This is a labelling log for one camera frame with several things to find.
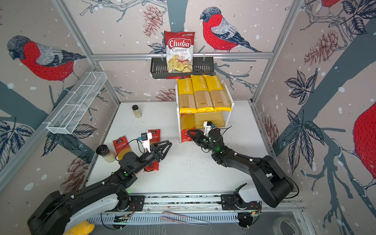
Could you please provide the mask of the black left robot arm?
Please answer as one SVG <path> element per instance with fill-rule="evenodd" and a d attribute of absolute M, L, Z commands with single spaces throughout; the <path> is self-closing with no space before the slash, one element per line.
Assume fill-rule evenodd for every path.
<path fill-rule="evenodd" d="M 50 193 L 27 220 L 30 233 L 62 235 L 74 223 L 98 213 L 114 208 L 126 210 L 130 204 L 126 190 L 136 182 L 136 174 L 154 161 L 162 161 L 171 147 L 170 141 L 162 141 L 153 143 L 141 156 L 128 152 L 120 160 L 120 168 L 109 177 L 71 193 Z"/>

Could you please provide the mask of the yellow spaghetti bag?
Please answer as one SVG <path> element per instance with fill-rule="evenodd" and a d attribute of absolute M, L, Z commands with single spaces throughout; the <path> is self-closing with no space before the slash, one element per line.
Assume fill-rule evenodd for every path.
<path fill-rule="evenodd" d="M 223 86 L 217 75 L 209 76 L 205 75 L 205 80 L 207 83 L 208 91 L 211 96 L 211 100 L 213 103 L 214 111 L 215 112 L 230 112 L 231 104 L 230 100 L 227 96 L 226 91 L 224 90 Z"/>
<path fill-rule="evenodd" d="M 193 85 L 191 78 L 177 80 L 178 101 L 180 114 L 197 113 Z"/>
<path fill-rule="evenodd" d="M 191 76 L 197 113 L 214 112 L 214 107 L 203 75 Z"/>

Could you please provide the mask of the red pasta bag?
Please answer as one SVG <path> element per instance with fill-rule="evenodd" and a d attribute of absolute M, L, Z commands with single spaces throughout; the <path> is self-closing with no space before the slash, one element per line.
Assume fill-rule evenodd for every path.
<path fill-rule="evenodd" d="M 150 145 L 160 141 L 160 135 L 161 135 L 160 129 L 149 130 L 149 132 L 152 134 L 152 139 L 150 140 Z M 144 172 L 151 172 L 151 171 L 158 171 L 158 170 L 159 170 L 159 162 L 154 161 L 151 165 L 147 166 L 144 169 Z"/>
<path fill-rule="evenodd" d="M 113 145 L 114 145 L 114 148 L 115 148 L 115 152 L 117 154 L 116 159 L 118 161 L 122 160 L 126 153 L 132 151 L 132 149 L 129 145 L 129 142 L 128 142 L 128 140 L 125 136 L 114 140 Z"/>
<path fill-rule="evenodd" d="M 194 114 L 181 114 L 180 115 L 180 128 L 181 128 L 181 142 L 190 142 L 192 138 L 188 134 L 188 130 L 195 129 L 195 116 Z"/>

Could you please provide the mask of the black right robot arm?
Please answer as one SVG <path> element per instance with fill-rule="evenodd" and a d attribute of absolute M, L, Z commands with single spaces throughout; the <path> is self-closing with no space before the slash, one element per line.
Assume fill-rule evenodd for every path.
<path fill-rule="evenodd" d="M 188 130 L 187 134 L 199 147 L 208 150 L 217 164 L 250 175 L 258 195 L 268 206 L 277 207 L 294 190 L 293 181 L 271 156 L 249 157 L 232 150 L 224 144 L 219 128 L 212 129 L 207 136 L 201 130 Z"/>

